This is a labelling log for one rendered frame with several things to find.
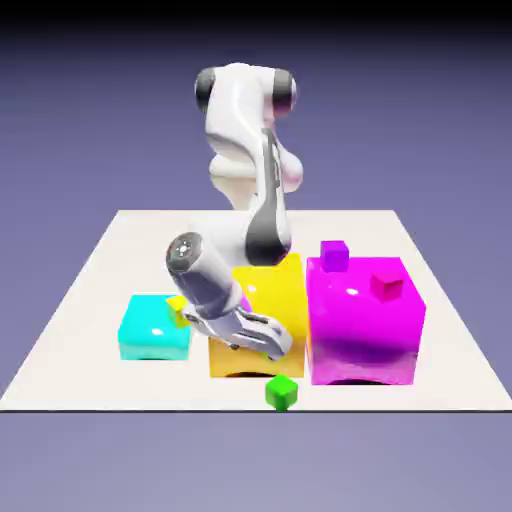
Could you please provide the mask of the large cyan box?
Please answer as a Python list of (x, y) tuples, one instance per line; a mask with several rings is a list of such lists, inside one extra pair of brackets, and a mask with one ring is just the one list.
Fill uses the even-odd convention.
[(191, 329), (178, 327), (167, 300), (174, 295), (133, 295), (118, 329), (122, 360), (188, 359)]

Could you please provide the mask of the small crimson cube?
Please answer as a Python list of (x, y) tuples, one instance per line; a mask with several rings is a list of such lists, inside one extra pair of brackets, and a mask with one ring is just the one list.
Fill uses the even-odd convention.
[(399, 299), (402, 295), (404, 278), (393, 273), (373, 273), (370, 279), (370, 290), (381, 302)]

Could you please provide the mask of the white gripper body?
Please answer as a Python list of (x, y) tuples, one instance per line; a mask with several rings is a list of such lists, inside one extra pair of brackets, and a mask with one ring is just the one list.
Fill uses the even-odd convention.
[(240, 348), (266, 355), (269, 352), (281, 352), (283, 357), (293, 345), (292, 336), (277, 320), (246, 310), (232, 310), (209, 320), (192, 310), (186, 310), (184, 315), (200, 333), (228, 346), (236, 343)]

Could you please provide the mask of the small yellow cube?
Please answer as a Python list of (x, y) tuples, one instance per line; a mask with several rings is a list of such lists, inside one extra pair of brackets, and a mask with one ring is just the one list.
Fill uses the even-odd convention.
[(170, 321), (177, 329), (184, 329), (190, 326), (183, 311), (187, 305), (187, 300), (183, 296), (173, 295), (166, 299), (167, 312)]

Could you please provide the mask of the large yellow box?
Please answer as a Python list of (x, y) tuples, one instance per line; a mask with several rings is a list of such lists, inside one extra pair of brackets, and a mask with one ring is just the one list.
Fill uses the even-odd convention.
[(308, 303), (301, 257), (288, 254), (273, 267), (237, 267), (233, 270), (252, 310), (279, 321), (292, 336), (289, 353), (273, 362), (262, 353), (240, 348), (233, 350), (218, 340), (209, 340), (209, 367), (212, 377), (249, 374), (304, 376), (305, 346), (308, 335)]

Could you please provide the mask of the small green cube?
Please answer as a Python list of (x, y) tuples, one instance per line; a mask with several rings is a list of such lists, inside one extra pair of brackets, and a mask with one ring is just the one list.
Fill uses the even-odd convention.
[(298, 384), (285, 375), (272, 377), (265, 386), (265, 400), (279, 412), (287, 411), (298, 399)]

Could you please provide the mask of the large magenta box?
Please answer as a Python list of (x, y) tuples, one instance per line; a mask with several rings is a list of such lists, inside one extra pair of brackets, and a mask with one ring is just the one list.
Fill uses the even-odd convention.
[[(372, 294), (375, 272), (404, 278), (399, 299), (381, 302)], [(306, 285), (314, 385), (413, 383), (426, 305), (400, 258), (351, 257), (348, 269), (337, 273), (310, 258)]]

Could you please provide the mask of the small purple cube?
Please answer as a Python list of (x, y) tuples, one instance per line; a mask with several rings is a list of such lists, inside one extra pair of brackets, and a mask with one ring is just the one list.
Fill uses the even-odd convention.
[(320, 263), (324, 272), (345, 272), (348, 269), (350, 252), (342, 240), (323, 240), (320, 249)]

